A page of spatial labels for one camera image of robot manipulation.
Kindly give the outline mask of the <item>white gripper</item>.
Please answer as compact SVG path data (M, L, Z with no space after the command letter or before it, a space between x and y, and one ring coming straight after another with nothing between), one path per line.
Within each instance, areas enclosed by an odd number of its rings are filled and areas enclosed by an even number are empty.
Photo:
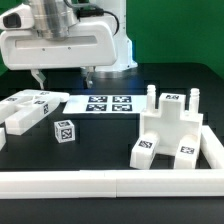
M4 31L0 46L4 64L11 70L32 69L41 90L46 77L39 69L85 67L84 87L90 89L93 66L112 65L117 60L112 31L105 22L80 22L59 41L42 39L34 30Z

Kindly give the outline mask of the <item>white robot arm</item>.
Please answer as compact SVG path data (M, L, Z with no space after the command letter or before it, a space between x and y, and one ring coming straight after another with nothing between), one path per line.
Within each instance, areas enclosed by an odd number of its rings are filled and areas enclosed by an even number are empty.
M126 0L27 0L0 15L0 52L11 70L79 68L92 78L117 78L135 68L126 34Z

